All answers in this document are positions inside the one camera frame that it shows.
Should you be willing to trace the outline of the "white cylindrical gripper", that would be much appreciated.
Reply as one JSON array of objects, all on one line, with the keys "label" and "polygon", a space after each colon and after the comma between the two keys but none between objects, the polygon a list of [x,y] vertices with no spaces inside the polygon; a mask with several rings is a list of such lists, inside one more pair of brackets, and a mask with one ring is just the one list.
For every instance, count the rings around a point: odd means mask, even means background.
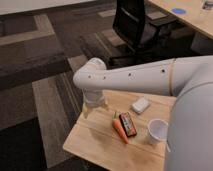
[{"label": "white cylindrical gripper", "polygon": [[99,107],[106,111],[109,111],[109,106],[105,103],[105,97],[102,90],[84,90],[83,91],[83,101],[82,114],[84,118],[87,118],[91,112],[90,107]]}]

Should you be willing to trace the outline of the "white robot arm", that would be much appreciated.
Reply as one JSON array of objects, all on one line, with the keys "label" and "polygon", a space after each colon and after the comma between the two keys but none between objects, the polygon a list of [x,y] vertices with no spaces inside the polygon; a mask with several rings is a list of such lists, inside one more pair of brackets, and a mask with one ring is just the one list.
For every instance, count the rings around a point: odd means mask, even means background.
[{"label": "white robot arm", "polygon": [[171,99],[164,171],[213,171],[213,55],[115,69],[92,58],[74,73],[73,82],[88,106],[103,104],[105,91]]}]

